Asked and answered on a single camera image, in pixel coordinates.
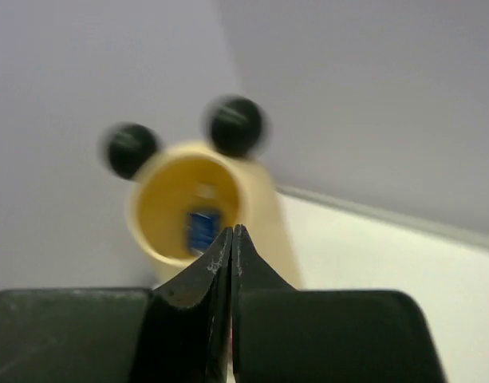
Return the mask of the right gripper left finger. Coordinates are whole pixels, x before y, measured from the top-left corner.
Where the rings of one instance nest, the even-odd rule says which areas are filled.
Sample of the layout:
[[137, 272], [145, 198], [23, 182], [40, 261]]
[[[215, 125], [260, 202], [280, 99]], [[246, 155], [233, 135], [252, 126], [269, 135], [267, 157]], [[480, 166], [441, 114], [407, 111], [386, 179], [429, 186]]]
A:
[[155, 289], [0, 291], [0, 382], [224, 382], [232, 236]]

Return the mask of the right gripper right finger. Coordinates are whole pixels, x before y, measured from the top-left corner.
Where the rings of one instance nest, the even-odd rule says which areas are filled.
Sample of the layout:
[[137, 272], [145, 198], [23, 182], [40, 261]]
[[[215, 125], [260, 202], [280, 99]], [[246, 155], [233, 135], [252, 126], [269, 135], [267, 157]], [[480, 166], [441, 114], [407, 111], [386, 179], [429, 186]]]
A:
[[257, 252], [231, 248], [238, 382], [443, 382], [422, 309], [398, 290], [298, 290]]

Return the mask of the clear bottle blue label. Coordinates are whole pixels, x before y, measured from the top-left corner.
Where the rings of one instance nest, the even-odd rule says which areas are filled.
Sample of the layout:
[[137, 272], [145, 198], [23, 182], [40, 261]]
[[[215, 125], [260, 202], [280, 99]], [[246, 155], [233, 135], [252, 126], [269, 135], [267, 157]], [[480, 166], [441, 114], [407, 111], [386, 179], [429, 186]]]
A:
[[192, 252], [205, 251], [219, 235], [221, 213], [216, 210], [191, 211], [187, 215], [187, 247]]

